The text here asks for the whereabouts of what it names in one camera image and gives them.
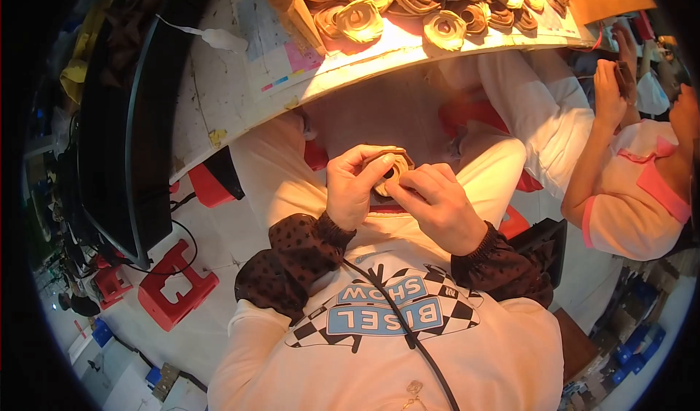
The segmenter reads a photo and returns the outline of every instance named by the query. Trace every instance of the pile of wooden pieces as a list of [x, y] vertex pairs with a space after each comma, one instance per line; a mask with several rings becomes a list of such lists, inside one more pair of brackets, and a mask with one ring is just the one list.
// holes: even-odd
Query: pile of wooden pieces
[[[466, 36], [479, 36], [488, 28], [508, 32], [537, 30], [530, 11], [542, 13], [544, 0], [305, 0], [314, 23], [331, 39], [355, 43], [379, 39], [384, 30], [382, 13], [399, 18], [421, 18], [424, 37], [444, 50], [460, 50]], [[547, 0], [562, 17], [568, 0]]]

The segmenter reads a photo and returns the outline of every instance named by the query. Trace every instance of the woman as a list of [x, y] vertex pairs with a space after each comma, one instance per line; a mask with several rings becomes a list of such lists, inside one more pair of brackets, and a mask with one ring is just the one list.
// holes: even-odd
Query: woman
[[425, 164], [386, 183], [409, 212], [392, 216], [369, 207], [395, 156], [362, 167], [396, 147], [351, 148], [328, 162], [326, 188], [304, 162], [302, 130], [287, 113], [230, 145], [271, 248], [236, 276], [209, 409], [555, 409], [564, 359], [552, 284], [494, 227], [522, 143], [472, 134], [457, 175]]
[[[634, 73], [636, 60], [622, 49], [620, 58]], [[596, 71], [596, 113], [551, 50], [485, 54], [440, 68], [448, 82], [478, 70], [491, 104], [525, 144], [525, 169], [564, 199], [562, 215], [582, 229], [589, 248], [651, 260], [673, 247], [690, 214], [692, 140], [700, 120], [690, 87], [682, 86], [670, 124], [642, 122], [635, 91], [627, 102], [620, 97], [615, 63], [606, 60]]]

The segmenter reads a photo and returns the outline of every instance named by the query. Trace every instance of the red wire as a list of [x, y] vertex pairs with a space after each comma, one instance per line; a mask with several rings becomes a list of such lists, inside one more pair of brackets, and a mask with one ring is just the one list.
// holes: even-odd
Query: red wire
[[581, 51], [582, 53], [590, 53], [591, 51], [598, 49], [598, 47], [600, 46], [600, 41], [603, 39], [603, 23], [601, 21], [598, 21], [598, 28], [599, 28], [598, 40], [596, 41], [596, 44], [593, 45], [593, 48], [586, 49], [586, 50], [582, 50], [582, 49], [578, 49], [578, 48], [571, 48], [571, 47], [569, 47], [569, 48], [576, 50], [576, 51]]

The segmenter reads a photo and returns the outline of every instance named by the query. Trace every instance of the right hand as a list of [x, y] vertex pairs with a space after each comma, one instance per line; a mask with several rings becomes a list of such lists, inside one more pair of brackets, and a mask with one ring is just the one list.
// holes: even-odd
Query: right hand
[[633, 77], [637, 75], [637, 41], [626, 26], [616, 22], [612, 25], [612, 38], [617, 42], [619, 59], [627, 63]]
[[477, 215], [464, 188], [446, 163], [424, 164], [396, 180], [386, 191], [435, 243], [455, 256], [467, 256], [486, 236], [488, 226]]
[[362, 169], [364, 160], [382, 150], [396, 149], [395, 146], [357, 145], [328, 162], [326, 213], [342, 230], [352, 232], [362, 225], [370, 211], [370, 191], [389, 171], [396, 156], [385, 154]]
[[593, 77], [596, 88], [596, 118], [594, 125], [603, 126], [612, 133], [625, 115], [627, 103], [619, 94], [615, 80], [615, 62], [598, 60], [598, 69]]

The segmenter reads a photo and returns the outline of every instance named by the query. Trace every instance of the pink collar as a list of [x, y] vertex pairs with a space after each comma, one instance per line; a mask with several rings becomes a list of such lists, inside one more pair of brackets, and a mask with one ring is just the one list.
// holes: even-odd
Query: pink collar
[[669, 157], [675, 152], [676, 145], [671, 144], [661, 136], [657, 136], [656, 151], [646, 157], [632, 154], [623, 148], [617, 152], [617, 155], [634, 163], [646, 165], [637, 179], [637, 186], [657, 200], [678, 222], [685, 224], [690, 218], [690, 205], [666, 184], [654, 163], [654, 160]]
[[655, 198], [679, 223], [687, 223], [690, 205], [669, 188], [653, 162], [644, 168], [637, 179], [637, 186]]

